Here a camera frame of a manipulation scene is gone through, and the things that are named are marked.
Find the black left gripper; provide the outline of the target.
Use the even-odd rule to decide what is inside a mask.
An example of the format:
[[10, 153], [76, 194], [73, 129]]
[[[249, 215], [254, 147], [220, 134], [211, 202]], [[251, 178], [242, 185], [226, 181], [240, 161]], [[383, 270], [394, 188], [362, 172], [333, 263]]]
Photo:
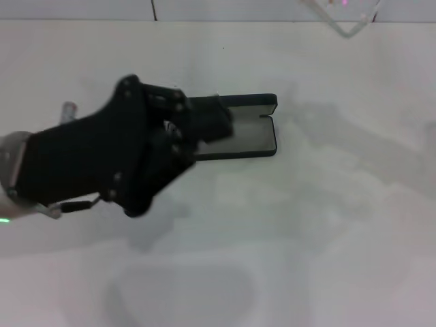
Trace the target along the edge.
[[153, 198], [195, 163], [187, 97], [126, 76], [97, 112], [25, 136], [10, 172], [10, 199], [58, 216], [90, 208], [80, 196], [143, 215]]

